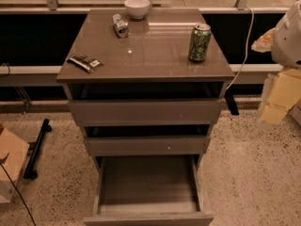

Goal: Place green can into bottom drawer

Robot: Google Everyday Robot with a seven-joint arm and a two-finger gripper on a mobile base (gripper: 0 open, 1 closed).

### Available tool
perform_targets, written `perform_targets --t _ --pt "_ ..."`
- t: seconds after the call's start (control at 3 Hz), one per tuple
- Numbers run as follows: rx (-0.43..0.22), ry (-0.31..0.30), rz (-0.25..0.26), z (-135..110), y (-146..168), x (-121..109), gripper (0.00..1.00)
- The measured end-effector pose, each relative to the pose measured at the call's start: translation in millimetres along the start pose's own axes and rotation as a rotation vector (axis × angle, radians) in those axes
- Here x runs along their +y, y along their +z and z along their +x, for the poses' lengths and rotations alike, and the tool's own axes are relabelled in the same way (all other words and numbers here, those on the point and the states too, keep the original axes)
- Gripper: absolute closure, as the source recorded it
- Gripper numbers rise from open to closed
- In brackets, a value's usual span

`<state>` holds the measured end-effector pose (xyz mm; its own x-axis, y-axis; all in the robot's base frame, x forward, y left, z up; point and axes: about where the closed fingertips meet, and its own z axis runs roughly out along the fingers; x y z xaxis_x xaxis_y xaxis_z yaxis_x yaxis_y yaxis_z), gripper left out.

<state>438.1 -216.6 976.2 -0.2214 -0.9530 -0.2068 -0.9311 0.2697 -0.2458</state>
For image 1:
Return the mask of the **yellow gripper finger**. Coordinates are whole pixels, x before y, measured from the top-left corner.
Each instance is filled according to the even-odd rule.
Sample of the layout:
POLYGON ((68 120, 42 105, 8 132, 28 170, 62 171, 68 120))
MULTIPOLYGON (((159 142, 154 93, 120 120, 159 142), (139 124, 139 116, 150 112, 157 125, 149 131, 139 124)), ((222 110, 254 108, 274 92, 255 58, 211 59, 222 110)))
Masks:
POLYGON ((257 40, 251 45, 251 49, 255 52, 265 53, 272 50, 273 36, 275 33, 275 28, 271 28, 261 35, 257 40))
POLYGON ((277 126, 301 99, 301 71, 286 69, 264 80, 256 125, 261 130, 277 126))

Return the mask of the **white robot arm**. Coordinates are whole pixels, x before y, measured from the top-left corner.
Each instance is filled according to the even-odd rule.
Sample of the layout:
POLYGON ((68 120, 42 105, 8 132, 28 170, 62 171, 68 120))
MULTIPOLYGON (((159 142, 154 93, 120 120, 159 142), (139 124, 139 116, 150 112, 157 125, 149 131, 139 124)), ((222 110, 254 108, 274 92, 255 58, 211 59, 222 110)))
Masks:
POLYGON ((270 129, 285 118, 301 99, 301 0, 297 0, 277 25, 251 45, 255 52, 270 52, 282 66, 278 74, 264 80, 257 126, 270 129))

